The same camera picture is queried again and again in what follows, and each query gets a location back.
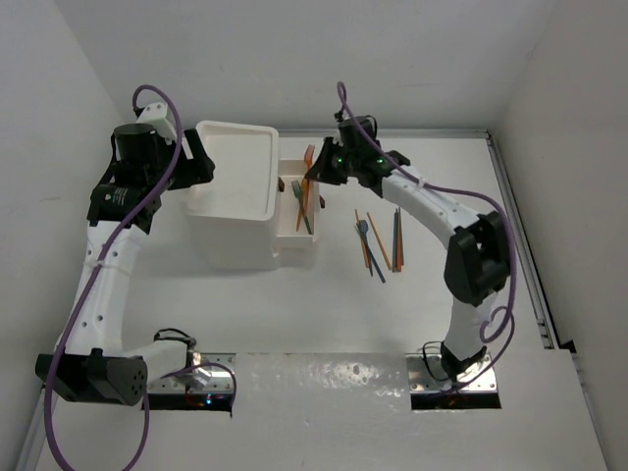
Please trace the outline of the teal plastic fork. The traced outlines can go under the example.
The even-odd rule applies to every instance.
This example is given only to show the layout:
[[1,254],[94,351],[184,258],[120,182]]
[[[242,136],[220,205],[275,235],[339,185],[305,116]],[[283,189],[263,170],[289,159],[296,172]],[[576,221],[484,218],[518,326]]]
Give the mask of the teal plastic fork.
[[306,231],[312,236],[313,230],[307,216],[307,211],[305,209],[305,197],[304,197],[303,188],[298,180],[293,180],[290,184],[291,184],[293,195],[298,202],[298,213],[297,213],[296,225],[298,228],[300,228],[300,225],[304,224]]

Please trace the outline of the orange plastic fork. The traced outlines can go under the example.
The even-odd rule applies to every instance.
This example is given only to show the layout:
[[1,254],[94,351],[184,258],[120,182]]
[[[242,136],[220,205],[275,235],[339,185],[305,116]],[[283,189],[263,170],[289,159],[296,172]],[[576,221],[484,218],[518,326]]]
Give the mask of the orange plastic fork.
[[[315,146],[313,144],[309,144],[306,148],[303,161],[306,166],[306,171],[309,171],[313,165],[313,157],[315,152]],[[307,216],[308,204],[309,204],[309,180],[303,178],[301,181],[302,188],[302,203],[303,207],[299,210],[297,221],[296,221],[296,229],[299,230],[301,223],[305,221],[305,217]]]

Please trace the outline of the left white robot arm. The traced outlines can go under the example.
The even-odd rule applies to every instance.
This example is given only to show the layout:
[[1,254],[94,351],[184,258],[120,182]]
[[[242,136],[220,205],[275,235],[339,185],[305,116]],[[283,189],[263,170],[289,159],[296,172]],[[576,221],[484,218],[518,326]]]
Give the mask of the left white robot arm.
[[137,405],[148,384],[185,368],[190,340],[154,337],[126,351],[122,326],[136,257],[161,206],[157,183],[167,168],[165,188],[189,188],[213,179],[214,163],[197,131],[161,136],[149,124],[118,126],[111,135],[112,158],[90,195],[87,247],[69,333],[59,353],[41,353],[35,374],[47,398],[68,402]]

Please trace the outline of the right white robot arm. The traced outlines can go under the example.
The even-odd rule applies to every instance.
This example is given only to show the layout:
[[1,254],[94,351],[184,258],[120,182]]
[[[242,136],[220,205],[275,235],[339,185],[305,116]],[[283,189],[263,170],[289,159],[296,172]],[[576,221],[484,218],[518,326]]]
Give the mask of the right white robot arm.
[[306,178],[333,185],[355,178],[437,238],[446,251],[444,279],[453,298],[441,365],[447,379],[455,381],[478,363],[487,350],[486,329],[497,294],[513,269],[499,211],[481,214],[427,183],[407,157],[380,147],[371,116],[339,119],[337,134],[325,138]]

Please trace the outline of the white utensil container box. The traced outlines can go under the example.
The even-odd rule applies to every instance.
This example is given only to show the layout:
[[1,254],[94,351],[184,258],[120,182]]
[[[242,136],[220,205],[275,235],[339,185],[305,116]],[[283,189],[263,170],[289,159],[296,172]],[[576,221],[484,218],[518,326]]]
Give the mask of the white utensil container box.
[[308,186],[308,202],[303,202],[307,209],[307,220],[312,233],[309,233],[303,220],[297,223],[300,205],[295,197],[291,183],[301,182],[306,173],[306,164],[302,160],[281,160],[279,163],[279,178],[285,184],[285,189],[277,194],[276,198],[276,248],[310,249],[319,237],[318,219],[321,210],[319,184]]

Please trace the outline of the orange chopstick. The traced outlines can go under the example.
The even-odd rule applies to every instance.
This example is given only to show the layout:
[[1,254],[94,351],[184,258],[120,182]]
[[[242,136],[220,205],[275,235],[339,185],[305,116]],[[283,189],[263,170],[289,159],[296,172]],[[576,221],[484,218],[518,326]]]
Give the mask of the orange chopstick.
[[403,249],[403,234],[402,234],[402,217],[401,217],[401,208],[397,207],[396,209],[396,270],[400,273],[402,272],[402,267],[404,265],[404,249]]

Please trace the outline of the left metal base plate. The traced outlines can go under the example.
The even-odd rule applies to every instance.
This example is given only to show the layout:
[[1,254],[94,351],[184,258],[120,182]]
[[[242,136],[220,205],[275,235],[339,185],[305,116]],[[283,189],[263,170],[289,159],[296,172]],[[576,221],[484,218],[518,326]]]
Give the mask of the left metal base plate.
[[154,394],[231,394],[234,391],[232,374],[236,372],[234,353],[194,352],[191,364],[199,368],[192,372],[156,380],[148,385]]

